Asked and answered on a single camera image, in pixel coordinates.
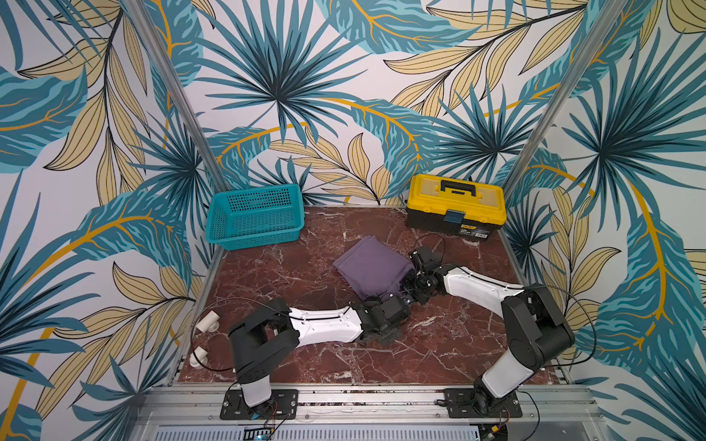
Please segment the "purple long pants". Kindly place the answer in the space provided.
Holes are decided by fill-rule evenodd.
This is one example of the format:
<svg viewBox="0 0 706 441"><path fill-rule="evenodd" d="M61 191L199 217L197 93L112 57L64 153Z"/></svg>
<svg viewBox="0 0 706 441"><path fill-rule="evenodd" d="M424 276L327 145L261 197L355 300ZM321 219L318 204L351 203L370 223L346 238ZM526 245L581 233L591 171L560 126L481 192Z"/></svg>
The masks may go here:
<svg viewBox="0 0 706 441"><path fill-rule="evenodd" d="M395 253L375 236L367 236L333 263L362 300L397 295L404 276L413 269L408 257Z"/></svg>

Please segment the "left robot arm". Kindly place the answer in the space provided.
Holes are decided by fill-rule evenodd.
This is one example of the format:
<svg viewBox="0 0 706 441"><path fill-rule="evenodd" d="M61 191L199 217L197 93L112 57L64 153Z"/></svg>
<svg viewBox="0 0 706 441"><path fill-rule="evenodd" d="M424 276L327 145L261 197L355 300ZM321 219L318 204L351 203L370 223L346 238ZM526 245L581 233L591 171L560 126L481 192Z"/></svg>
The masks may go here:
<svg viewBox="0 0 706 441"><path fill-rule="evenodd" d="M281 298L262 303L228 334L245 405L258 411L273 402L270 376L298 348L323 343L393 343L402 335L412 303L406 296L393 294L325 311L290 307Z"/></svg>

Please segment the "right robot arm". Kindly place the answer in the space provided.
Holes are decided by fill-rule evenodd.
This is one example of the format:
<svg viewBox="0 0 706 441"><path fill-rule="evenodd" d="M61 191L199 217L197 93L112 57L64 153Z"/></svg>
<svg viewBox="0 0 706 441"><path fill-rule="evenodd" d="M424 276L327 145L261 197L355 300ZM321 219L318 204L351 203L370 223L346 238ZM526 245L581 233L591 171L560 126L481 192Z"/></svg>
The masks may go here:
<svg viewBox="0 0 706 441"><path fill-rule="evenodd" d="M409 254L413 270L404 293L423 304L436 295L470 301L504 321L507 350L477 382L483 397L504 399L544 366L575 345L575 335L544 285L524 287L444 264L428 247Z"/></svg>

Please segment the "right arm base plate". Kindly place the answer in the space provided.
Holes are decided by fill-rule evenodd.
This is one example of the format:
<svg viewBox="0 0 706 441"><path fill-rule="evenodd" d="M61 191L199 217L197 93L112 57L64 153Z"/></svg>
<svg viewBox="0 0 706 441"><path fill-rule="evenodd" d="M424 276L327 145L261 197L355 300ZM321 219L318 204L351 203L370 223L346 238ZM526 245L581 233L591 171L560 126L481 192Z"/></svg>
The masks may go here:
<svg viewBox="0 0 706 441"><path fill-rule="evenodd" d="M484 389L445 389L436 404L447 410L450 418L496 418L501 421L522 417L520 402L512 392L496 398Z"/></svg>

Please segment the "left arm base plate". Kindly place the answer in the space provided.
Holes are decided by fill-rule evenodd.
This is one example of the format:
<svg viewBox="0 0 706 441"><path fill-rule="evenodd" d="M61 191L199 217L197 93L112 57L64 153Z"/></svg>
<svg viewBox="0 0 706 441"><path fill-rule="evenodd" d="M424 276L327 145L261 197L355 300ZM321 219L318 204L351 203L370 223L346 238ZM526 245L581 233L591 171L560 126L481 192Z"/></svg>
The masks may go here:
<svg viewBox="0 0 706 441"><path fill-rule="evenodd" d="M290 420L296 417L299 391L295 389L273 390L271 397L262 404L249 407L243 392L226 391L220 419L223 421Z"/></svg>

